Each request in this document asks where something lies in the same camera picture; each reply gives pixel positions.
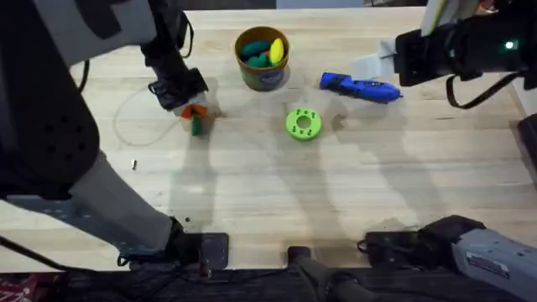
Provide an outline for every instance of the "orange object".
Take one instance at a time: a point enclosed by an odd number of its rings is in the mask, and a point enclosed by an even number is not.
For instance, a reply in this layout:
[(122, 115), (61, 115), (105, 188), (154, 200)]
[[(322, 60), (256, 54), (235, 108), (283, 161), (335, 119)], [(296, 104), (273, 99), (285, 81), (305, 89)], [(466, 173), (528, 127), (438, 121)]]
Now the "orange object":
[(200, 117), (207, 117), (208, 113), (207, 107), (200, 106), (200, 105), (187, 105), (185, 109), (183, 109), (183, 112), (181, 113), (181, 117), (186, 119), (192, 119), (193, 115), (198, 115)]

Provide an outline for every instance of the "small toy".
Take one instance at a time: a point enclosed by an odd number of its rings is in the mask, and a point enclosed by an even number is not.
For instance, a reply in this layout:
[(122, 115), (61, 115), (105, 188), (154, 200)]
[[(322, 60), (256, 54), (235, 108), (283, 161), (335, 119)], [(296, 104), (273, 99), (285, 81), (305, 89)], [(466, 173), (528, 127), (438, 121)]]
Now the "small toy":
[(244, 45), (241, 49), (241, 56), (243, 58), (249, 58), (253, 55), (259, 55), (265, 50), (270, 49), (270, 42), (267, 41), (255, 41)]
[(325, 72), (321, 77), (321, 89), (339, 92), (366, 101), (388, 104), (401, 97), (399, 88), (379, 81), (353, 81), (350, 75)]
[(308, 108), (296, 108), (287, 115), (285, 127), (292, 138), (310, 140), (321, 131), (321, 116)]
[(209, 117), (210, 103), (205, 93), (199, 93), (183, 106), (174, 109), (176, 116), (191, 120), (191, 134), (199, 136), (203, 134), (203, 118)]
[(270, 60), (266, 54), (261, 54), (259, 57), (253, 56), (248, 59), (247, 64), (255, 68), (265, 68), (270, 66)]
[(277, 38), (270, 46), (270, 64), (277, 65), (284, 58), (284, 42)]

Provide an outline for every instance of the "red cloth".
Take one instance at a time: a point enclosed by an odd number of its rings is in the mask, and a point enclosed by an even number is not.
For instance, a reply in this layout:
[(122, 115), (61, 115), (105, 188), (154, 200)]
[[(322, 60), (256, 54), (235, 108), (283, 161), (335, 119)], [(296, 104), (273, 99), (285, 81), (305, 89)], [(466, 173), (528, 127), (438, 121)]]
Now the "red cloth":
[(33, 273), (17, 284), (0, 279), (0, 302), (38, 302), (43, 296), (38, 283), (51, 282), (54, 278), (50, 274)]

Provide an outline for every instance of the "green ring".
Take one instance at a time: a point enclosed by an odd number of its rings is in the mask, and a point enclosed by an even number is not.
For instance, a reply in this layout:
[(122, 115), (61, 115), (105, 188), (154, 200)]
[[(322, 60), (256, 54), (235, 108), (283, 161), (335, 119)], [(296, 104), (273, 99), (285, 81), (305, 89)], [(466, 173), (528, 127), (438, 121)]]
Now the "green ring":
[[(299, 127), (298, 121), (301, 117), (308, 117), (310, 119), (310, 126), (308, 128)], [(321, 116), (308, 108), (296, 108), (287, 115), (285, 127), (291, 137), (301, 141), (310, 140), (315, 138), (321, 131)]]

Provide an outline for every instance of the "cup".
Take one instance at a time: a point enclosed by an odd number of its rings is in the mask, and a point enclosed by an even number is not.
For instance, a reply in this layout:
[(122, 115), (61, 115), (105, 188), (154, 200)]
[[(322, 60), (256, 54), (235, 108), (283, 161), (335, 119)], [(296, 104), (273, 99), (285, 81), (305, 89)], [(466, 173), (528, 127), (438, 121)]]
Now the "cup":
[[(284, 42), (284, 58), (275, 66), (255, 68), (241, 59), (241, 49), (244, 45), (255, 41), (268, 41), (271, 44), (277, 39)], [(289, 58), (289, 41), (282, 32), (267, 26), (247, 29), (240, 34), (235, 42), (235, 57), (241, 70), (242, 79), (248, 87), (255, 91), (271, 91), (281, 84), (284, 79), (284, 68)]]

